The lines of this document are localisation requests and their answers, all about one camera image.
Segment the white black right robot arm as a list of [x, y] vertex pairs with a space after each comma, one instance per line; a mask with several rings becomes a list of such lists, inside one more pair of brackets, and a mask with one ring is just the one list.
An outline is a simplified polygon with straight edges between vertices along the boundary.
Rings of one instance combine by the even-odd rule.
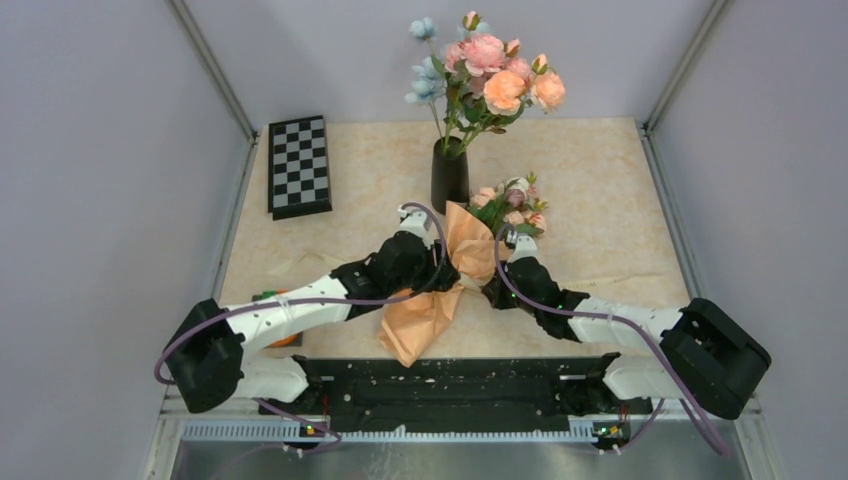
[[735, 420], [772, 365], [768, 351], [711, 300], [696, 297], [677, 308], [606, 301], [559, 286], [528, 234], [505, 226], [496, 241], [511, 254], [495, 257], [496, 273], [484, 288], [494, 308], [519, 308], [558, 340], [616, 346], [586, 385], [600, 412], [649, 397]]

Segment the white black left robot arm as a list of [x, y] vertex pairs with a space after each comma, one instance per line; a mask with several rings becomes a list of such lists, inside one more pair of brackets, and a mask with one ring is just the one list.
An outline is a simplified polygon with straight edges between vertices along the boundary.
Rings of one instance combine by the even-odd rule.
[[315, 327], [346, 322], [448, 288], [456, 280], [436, 215], [408, 202], [397, 231], [362, 260], [342, 264], [298, 289], [266, 300], [221, 307], [197, 303], [154, 367], [156, 380], [177, 387], [187, 410], [204, 413], [232, 397], [285, 402], [297, 413], [319, 404], [320, 386], [292, 357], [267, 367], [259, 352]]

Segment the orange paper bouquet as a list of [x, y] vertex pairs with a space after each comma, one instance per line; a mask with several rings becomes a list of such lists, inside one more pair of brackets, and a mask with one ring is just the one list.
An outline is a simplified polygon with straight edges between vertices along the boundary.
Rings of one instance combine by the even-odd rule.
[[495, 243], [504, 225], [534, 238], [545, 233], [548, 203], [537, 192], [533, 172], [482, 187], [470, 203], [446, 203], [447, 260], [433, 290], [385, 309], [377, 340], [403, 366], [412, 366], [451, 325], [463, 292], [481, 290], [495, 276]]

